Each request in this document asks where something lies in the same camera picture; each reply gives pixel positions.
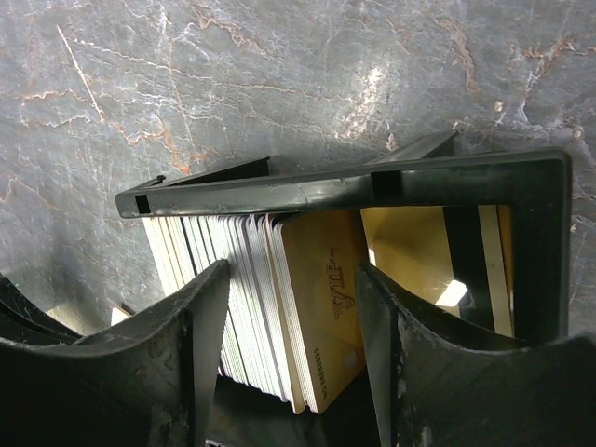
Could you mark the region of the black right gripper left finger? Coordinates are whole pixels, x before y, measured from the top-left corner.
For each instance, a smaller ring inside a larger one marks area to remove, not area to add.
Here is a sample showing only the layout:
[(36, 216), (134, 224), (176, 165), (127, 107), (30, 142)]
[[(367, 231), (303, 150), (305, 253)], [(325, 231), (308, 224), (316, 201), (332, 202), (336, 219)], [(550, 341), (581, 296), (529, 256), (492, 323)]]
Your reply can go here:
[(221, 273), (67, 343), (1, 315), (5, 446), (202, 446), (219, 352)]

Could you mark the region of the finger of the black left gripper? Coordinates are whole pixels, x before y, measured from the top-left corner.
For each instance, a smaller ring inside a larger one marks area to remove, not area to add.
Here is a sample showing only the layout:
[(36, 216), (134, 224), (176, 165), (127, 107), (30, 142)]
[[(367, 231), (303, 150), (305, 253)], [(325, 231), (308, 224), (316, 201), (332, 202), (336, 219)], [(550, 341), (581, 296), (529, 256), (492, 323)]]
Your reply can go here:
[(30, 330), (73, 343), (81, 335), (64, 326), (29, 301), (6, 277), (1, 276), (1, 315)]

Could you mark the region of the black plastic card box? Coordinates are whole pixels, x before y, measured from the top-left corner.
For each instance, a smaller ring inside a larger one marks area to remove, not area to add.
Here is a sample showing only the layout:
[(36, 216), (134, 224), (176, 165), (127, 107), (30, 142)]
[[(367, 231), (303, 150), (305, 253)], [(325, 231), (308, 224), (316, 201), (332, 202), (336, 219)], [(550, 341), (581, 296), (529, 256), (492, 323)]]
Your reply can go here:
[[(119, 193), (126, 219), (372, 206), (506, 205), (512, 210), (513, 339), (568, 337), (572, 162), (548, 149), (431, 156), (306, 175), (273, 176), (265, 159)], [(269, 398), (218, 386), (208, 439), (222, 446), (385, 446), (369, 375), (323, 415), (291, 416)]]

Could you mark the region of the beige leather card holder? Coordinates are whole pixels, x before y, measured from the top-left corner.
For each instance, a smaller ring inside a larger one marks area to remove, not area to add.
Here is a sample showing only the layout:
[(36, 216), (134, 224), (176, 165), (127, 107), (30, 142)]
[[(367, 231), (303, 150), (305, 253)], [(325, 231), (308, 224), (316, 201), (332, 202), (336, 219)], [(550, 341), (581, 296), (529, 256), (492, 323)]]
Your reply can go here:
[(106, 314), (97, 313), (88, 307), (65, 302), (54, 305), (46, 314), (81, 335), (91, 335), (131, 318), (134, 312), (121, 305), (111, 307)]

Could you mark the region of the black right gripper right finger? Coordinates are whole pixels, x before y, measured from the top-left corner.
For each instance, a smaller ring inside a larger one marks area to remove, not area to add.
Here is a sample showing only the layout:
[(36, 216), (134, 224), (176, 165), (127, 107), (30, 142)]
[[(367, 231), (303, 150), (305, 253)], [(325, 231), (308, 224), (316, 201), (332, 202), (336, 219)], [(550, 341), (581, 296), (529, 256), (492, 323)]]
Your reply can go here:
[(457, 318), (371, 264), (359, 324), (385, 446), (591, 446), (595, 337), (533, 345)]

